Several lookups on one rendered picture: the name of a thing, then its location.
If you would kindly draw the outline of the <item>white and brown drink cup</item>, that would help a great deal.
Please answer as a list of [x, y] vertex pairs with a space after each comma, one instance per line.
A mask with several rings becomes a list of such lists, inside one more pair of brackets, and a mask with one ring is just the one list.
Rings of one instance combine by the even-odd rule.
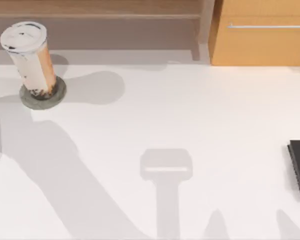
[[0, 44], [17, 67], [23, 85], [38, 99], [53, 95], [57, 83], [47, 33], [41, 23], [21, 21], [5, 29], [0, 36]]

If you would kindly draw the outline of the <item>wooden cupboard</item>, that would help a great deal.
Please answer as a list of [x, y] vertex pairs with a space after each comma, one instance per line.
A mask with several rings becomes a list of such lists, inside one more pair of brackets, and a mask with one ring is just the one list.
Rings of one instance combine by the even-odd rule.
[[300, 29], [233, 29], [233, 25], [300, 25], [300, 0], [215, 0], [208, 38], [213, 66], [300, 67]]

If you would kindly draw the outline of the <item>round grey coaster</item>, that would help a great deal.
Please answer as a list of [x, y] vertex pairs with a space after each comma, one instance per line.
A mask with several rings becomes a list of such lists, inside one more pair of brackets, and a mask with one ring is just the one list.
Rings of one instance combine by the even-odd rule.
[[32, 110], [47, 110], [58, 105], [67, 93], [65, 81], [56, 76], [56, 83], [51, 92], [34, 89], [28, 90], [24, 85], [19, 90], [21, 102]]

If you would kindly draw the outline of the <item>open wooden shelf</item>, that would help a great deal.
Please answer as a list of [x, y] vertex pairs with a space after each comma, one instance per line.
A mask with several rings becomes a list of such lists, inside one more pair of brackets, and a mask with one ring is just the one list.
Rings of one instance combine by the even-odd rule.
[[215, 0], [0, 0], [0, 32], [19, 21], [48, 29], [60, 51], [177, 51], [199, 60]]

